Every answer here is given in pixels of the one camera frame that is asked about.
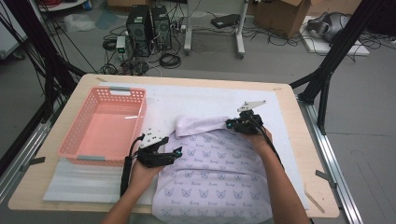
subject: white cloth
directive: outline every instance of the white cloth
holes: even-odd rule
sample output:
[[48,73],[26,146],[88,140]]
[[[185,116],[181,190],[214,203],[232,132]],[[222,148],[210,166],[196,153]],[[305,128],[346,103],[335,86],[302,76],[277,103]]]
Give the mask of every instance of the white cloth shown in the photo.
[[159,174],[153,215],[166,223],[260,223],[272,217],[265,170],[225,117],[177,119],[165,152],[183,156]]

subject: pink plastic basket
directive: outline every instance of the pink plastic basket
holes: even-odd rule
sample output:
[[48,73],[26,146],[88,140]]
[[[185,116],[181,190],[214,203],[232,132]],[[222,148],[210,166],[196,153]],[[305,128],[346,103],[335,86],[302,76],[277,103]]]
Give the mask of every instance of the pink plastic basket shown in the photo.
[[76,164],[122,166],[141,134],[146,114],[144,89],[94,87],[61,147],[60,157]]

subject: plastic bag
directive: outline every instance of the plastic bag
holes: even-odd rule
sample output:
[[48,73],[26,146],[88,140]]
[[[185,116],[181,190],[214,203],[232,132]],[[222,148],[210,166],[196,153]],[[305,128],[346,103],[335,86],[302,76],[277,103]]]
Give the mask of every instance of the plastic bag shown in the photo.
[[71,14],[64,17],[67,33],[77,31],[90,31],[95,28],[95,24],[88,15]]

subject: computer tower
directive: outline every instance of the computer tower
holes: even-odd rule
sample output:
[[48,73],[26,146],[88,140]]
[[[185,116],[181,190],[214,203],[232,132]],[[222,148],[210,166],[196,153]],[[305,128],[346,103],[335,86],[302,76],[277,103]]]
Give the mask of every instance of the computer tower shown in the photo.
[[153,38],[149,6],[132,6],[126,21],[126,28],[131,40],[133,55],[138,57],[149,56],[149,43]]
[[157,49],[171,49],[171,29],[169,16],[165,6],[151,8],[152,24],[154,26],[154,38]]

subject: human arm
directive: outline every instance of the human arm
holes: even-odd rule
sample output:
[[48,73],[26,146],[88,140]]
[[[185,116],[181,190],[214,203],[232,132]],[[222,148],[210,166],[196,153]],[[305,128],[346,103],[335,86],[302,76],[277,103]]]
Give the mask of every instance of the human arm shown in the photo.
[[[264,131],[272,141],[271,133],[265,129]],[[245,137],[262,158],[275,224],[309,223],[300,198],[264,137],[261,134],[245,135]]]
[[162,169],[163,166],[147,168],[140,161],[136,161],[132,167],[128,189],[107,213],[106,217],[102,220],[102,224],[126,223],[137,200],[149,187],[152,178]]

